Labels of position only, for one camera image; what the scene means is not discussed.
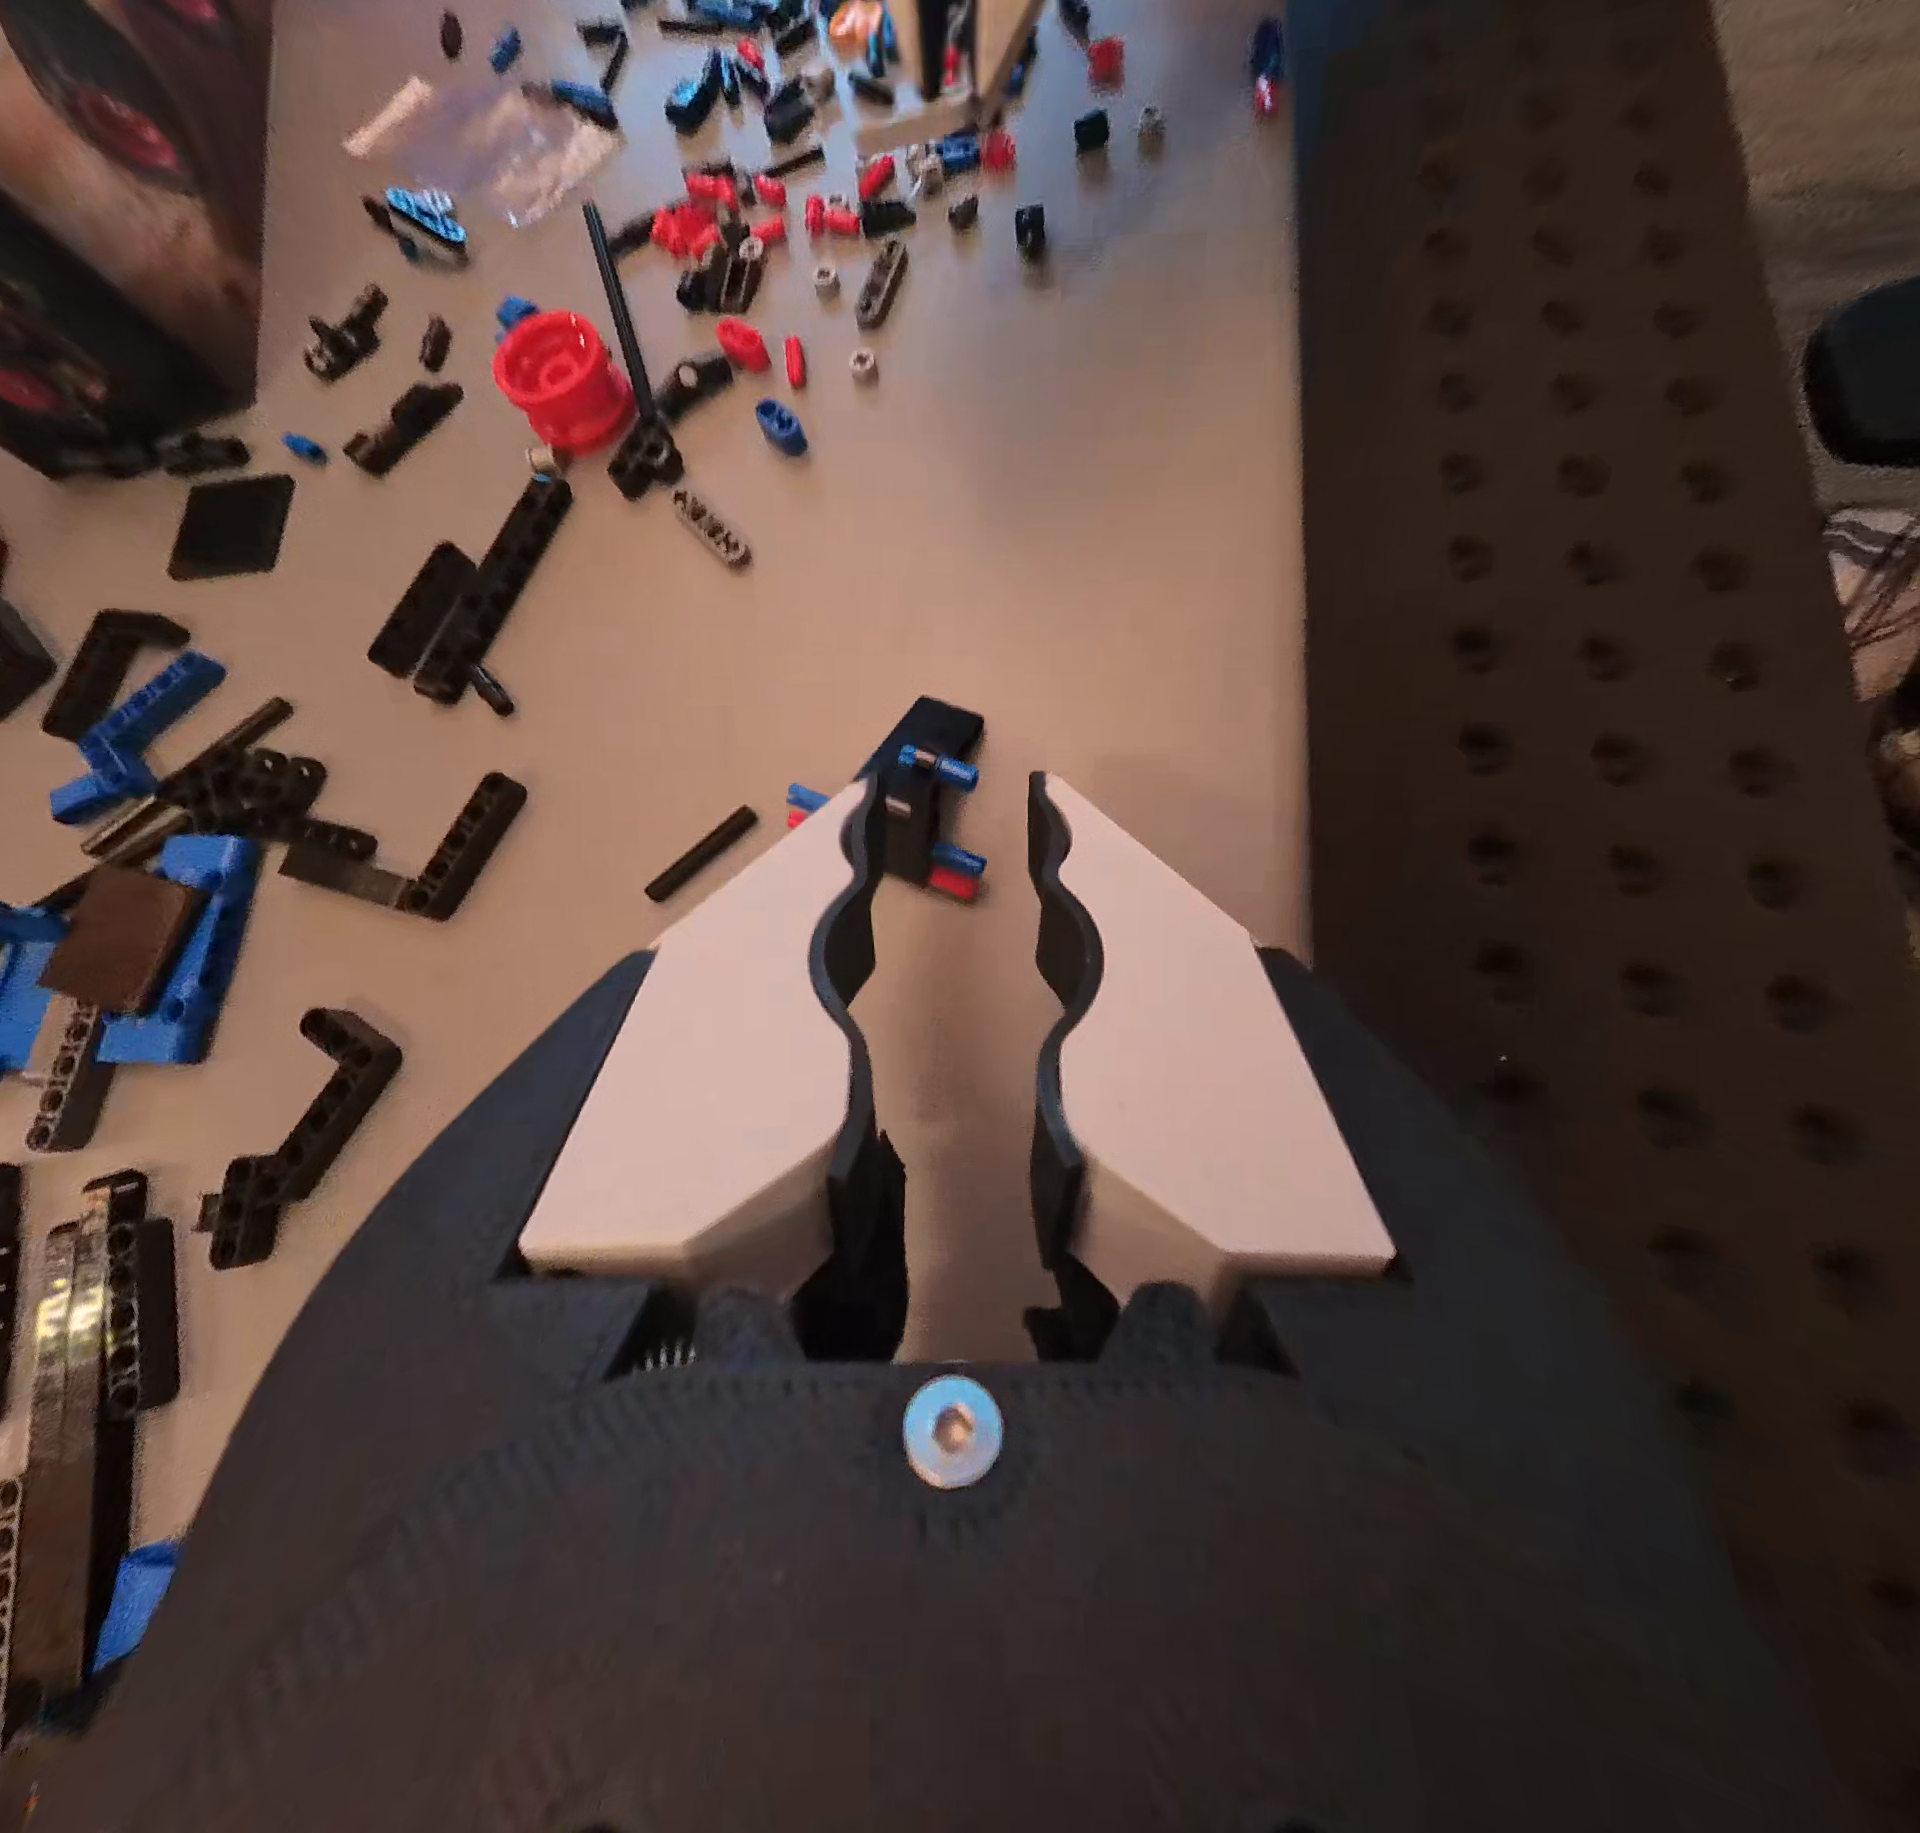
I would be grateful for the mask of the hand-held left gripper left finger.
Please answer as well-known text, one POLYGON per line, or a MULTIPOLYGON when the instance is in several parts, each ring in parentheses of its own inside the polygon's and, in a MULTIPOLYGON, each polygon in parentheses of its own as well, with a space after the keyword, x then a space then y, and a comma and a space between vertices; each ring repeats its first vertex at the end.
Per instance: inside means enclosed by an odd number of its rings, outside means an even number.
POLYGON ((851 781, 670 925, 517 1234, 537 1275, 746 1289, 899 1348, 899 1154, 851 1002, 886 809, 851 781))

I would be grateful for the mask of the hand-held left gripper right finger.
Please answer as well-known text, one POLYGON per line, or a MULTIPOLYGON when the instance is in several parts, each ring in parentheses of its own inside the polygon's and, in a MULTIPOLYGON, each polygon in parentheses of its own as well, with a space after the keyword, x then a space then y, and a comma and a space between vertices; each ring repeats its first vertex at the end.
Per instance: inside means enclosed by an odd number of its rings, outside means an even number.
POLYGON ((1396 1244, 1263 949, 1051 770, 1026 784, 1033 962, 1058 1005, 1033 1078, 1030 1215, 1056 1298, 1037 1351, 1097 1351, 1129 1300, 1204 1326, 1270 1279, 1378 1281, 1396 1244))

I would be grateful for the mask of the pile of small pins connectors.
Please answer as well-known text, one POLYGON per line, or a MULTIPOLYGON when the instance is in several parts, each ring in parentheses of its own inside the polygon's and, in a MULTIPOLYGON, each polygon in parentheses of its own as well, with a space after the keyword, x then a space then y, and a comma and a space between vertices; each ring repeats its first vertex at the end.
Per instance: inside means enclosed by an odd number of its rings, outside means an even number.
MULTIPOLYGON (((1045 6, 1082 56, 1092 91, 1119 93, 1119 35, 1094 30, 1088 0, 1045 6)), ((708 50, 666 93, 666 124, 689 140, 746 93, 771 158, 757 168, 724 158, 684 166, 675 196, 610 236, 614 258, 654 247, 678 259, 684 307, 717 319, 717 347, 738 372, 763 370, 770 352, 748 338, 748 309, 767 254, 798 214, 809 246, 857 237, 873 250, 851 305, 857 332, 877 332, 899 297, 905 236, 921 214, 943 206, 949 230, 968 236, 980 222, 980 182, 1014 176, 1010 109, 1026 95, 1043 8, 1006 98, 978 108, 972 0, 949 3, 936 99, 924 99, 903 68, 886 0, 681 0, 659 31, 708 50)))

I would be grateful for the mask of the small black blue brick assembly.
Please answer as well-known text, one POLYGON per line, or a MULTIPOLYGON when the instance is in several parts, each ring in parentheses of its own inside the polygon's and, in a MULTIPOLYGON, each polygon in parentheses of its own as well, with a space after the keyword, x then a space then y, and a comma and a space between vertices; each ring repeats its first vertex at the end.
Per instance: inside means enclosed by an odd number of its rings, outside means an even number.
POLYGON ((921 694, 860 769, 886 826, 882 873, 963 906, 980 898, 987 863, 948 839, 948 802, 978 789, 983 735, 982 715, 921 694))

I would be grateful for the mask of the black short axle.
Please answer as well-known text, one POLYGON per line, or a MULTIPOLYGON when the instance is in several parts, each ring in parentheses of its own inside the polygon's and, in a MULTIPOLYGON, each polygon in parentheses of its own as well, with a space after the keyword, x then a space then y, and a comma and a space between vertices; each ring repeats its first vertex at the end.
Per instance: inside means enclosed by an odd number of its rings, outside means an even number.
POLYGON ((757 813, 751 807, 738 807, 717 820, 708 832, 670 860, 652 880, 641 886, 644 897, 663 906, 684 886, 691 885, 710 864, 727 855, 735 845, 748 839, 757 826, 757 813))

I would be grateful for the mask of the black angled beam flat plate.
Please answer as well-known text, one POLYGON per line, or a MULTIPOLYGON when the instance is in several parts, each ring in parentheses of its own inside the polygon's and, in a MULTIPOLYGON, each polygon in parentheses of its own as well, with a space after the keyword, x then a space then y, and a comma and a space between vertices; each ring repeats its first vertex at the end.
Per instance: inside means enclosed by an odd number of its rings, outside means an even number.
POLYGON ((369 832, 304 819, 289 832, 278 873, 364 906, 445 923, 465 903, 526 799, 523 782, 498 770, 484 775, 413 873, 380 864, 378 840, 369 832))

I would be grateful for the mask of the black angled beam with connector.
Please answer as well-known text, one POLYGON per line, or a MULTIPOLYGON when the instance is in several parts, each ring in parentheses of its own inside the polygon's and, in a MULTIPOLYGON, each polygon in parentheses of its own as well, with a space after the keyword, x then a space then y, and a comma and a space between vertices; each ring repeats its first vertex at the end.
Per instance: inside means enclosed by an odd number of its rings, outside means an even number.
POLYGON ((402 1049, 353 1010, 314 1007, 300 1034, 329 1060, 328 1081, 274 1151, 233 1157, 201 1199, 195 1232, 215 1272, 274 1255, 283 1210, 318 1189, 400 1073, 402 1049))

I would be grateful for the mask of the large clear plastic bag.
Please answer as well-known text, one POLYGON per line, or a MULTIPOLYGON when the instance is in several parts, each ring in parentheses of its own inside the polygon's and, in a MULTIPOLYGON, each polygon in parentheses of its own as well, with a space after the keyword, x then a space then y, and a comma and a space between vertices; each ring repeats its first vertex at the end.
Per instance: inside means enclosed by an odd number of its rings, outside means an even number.
POLYGON ((348 130, 342 149, 405 187, 530 230, 621 149, 621 134, 552 83, 413 74, 348 130))

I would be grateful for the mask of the black connector pair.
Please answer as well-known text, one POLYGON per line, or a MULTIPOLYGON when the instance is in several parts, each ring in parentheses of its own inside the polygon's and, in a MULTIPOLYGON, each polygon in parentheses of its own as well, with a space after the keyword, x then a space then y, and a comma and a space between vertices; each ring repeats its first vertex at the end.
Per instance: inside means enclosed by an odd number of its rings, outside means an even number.
POLYGON ((608 478, 623 501, 637 502, 684 476, 674 429, 727 391, 734 372, 727 353, 712 349, 679 360, 650 389, 650 406, 635 416, 608 460, 608 478))

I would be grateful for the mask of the black connector cluster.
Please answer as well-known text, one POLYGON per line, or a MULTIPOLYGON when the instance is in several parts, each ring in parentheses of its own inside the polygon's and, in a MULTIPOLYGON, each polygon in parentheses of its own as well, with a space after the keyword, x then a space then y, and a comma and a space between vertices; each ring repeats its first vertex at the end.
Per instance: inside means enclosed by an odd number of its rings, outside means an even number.
POLYGON ((195 835, 246 836, 314 849, 342 860, 372 860, 376 836, 315 814, 328 766, 265 747, 221 748, 159 782, 156 797, 188 813, 195 835))

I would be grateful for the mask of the black square tile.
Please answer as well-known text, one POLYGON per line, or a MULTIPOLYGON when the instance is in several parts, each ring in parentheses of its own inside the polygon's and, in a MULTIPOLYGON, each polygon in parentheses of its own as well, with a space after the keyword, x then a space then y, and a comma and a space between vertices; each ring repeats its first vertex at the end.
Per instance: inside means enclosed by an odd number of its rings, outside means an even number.
POLYGON ((97 866, 65 918, 38 985, 101 1012, 156 1005, 206 906, 197 886, 138 868, 97 866))
POLYGON ((233 476, 188 490, 164 573, 213 580, 271 573, 297 490, 296 476, 233 476))

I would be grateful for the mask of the dark grey short beam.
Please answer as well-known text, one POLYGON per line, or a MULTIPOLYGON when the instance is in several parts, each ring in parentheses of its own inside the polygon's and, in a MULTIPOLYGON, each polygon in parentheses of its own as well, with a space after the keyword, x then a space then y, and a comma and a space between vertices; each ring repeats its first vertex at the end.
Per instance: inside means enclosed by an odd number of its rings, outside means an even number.
POLYGON ((97 1131, 114 1068, 101 1060, 103 1012, 67 1002, 57 1031, 42 1027, 27 1073, 33 1102, 22 1144, 31 1154, 85 1148, 97 1131))

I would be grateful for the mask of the black forked connector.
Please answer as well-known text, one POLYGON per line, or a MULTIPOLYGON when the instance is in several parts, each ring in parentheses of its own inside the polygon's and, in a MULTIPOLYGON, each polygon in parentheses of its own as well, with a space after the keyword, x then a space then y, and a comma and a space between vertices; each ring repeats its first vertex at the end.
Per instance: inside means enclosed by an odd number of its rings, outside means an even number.
POLYGON ((390 296, 380 283, 365 283, 338 319, 318 313, 305 318, 309 341, 302 363, 320 382, 338 382, 380 347, 380 319, 390 296))

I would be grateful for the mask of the blue angled beam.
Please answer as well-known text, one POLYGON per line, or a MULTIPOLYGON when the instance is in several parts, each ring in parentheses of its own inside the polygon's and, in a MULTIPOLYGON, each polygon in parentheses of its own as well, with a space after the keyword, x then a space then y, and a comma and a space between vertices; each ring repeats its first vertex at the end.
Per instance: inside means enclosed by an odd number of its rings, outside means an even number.
POLYGON ((186 651, 87 726, 75 743, 85 770, 49 793, 51 819, 75 826, 151 797, 158 782, 146 751, 203 703, 227 679, 225 671, 221 663, 186 651))

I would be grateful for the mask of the blue curved panel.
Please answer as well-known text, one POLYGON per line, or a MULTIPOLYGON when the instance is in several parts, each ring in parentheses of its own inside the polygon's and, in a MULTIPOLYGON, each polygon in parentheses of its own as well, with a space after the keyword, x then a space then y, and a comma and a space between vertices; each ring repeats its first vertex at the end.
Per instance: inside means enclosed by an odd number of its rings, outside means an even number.
POLYGON ((106 1677, 107 1669, 117 1666, 138 1649, 177 1565, 177 1539, 144 1542, 117 1561, 89 1677, 106 1677))

